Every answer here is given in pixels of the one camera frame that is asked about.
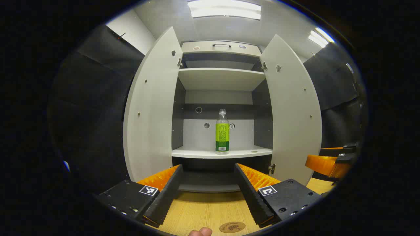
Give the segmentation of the green label plastic bottle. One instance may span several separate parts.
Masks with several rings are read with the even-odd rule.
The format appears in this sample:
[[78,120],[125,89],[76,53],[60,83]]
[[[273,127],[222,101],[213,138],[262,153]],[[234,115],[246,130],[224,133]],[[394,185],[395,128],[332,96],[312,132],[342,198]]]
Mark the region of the green label plastic bottle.
[[215,126],[216,154],[227,154],[230,148],[230,122],[226,117],[226,110],[220,109]]

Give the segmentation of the black backdrop cloth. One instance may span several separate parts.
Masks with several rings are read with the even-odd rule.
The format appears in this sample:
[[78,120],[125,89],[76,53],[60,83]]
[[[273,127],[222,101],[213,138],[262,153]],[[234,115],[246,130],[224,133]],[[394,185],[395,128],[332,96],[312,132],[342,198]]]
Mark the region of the black backdrop cloth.
[[[123,120],[129,90],[144,57],[102,26],[63,61],[54,80],[48,105],[52,140],[90,192],[99,194],[130,180]],[[366,122],[365,90],[352,58],[334,43],[302,63],[320,104],[321,148],[357,143]]]

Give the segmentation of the large ceiling light panel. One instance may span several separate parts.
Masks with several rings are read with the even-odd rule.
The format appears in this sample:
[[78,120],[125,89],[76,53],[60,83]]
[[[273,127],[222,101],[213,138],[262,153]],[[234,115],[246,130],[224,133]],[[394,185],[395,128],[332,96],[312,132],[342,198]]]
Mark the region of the large ceiling light panel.
[[230,16],[261,19],[261,6],[240,0],[193,0],[187,5],[193,18]]

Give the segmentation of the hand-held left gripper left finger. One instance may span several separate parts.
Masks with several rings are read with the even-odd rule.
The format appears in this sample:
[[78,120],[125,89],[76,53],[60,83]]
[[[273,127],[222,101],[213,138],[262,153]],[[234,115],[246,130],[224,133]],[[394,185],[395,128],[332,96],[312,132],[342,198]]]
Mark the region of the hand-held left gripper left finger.
[[182,176],[179,164],[138,182],[123,180],[95,198],[124,218],[159,227],[177,197]]

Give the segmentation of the small ceiling light panel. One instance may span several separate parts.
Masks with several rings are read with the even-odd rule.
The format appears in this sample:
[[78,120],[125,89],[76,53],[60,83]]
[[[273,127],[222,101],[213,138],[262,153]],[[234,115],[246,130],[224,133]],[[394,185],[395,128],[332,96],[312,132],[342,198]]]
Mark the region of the small ceiling light panel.
[[320,46],[321,48],[325,48],[328,44],[335,43],[332,37],[319,27],[316,27],[315,31],[310,31],[308,39]]

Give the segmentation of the round wooden coaster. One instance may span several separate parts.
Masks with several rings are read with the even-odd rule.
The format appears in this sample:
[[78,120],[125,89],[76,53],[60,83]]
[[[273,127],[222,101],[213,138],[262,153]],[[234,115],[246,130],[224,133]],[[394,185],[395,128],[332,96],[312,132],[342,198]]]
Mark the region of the round wooden coaster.
[[222,233],[236,233],[236,232],[242,231],[245,228],[246,228],[245,223],[233,221],[233,222],[227,222],[225,224],[222,224],[219,227],[219,231]]

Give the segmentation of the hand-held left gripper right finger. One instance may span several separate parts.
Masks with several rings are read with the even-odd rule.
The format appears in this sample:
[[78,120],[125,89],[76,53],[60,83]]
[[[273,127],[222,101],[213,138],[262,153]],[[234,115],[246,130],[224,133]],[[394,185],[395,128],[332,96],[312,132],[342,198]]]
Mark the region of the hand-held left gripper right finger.
[[234,175],[250,213],[260,228],[306,211],[323,196],[294,179],[279,181],[240,163],[234,165]]

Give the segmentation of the grey cabinet drawer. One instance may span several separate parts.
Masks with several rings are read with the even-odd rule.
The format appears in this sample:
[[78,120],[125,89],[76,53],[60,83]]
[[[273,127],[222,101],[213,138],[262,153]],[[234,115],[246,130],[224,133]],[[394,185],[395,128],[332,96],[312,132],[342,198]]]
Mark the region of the grey cabinet drawer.
[[233,41],[188,41],[181,44],[184,53],[230,53],[260,57],[261,50],[257,45]]

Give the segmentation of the grey cabinet door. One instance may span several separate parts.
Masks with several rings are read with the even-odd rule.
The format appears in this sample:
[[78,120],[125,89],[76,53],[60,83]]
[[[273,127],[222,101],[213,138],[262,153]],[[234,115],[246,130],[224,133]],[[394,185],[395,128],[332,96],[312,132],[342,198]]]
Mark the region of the grey cabinet door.
[[172,116],[183,51],[173,27],[166,29],[139,65],[123,120],[123,149],[131,181],[172,166]]
[[322,142],[321,108],[313,82],[293,49],[275,34],[261,54],[273,119],[273,177],[307,185],[313,170],[308,155]]

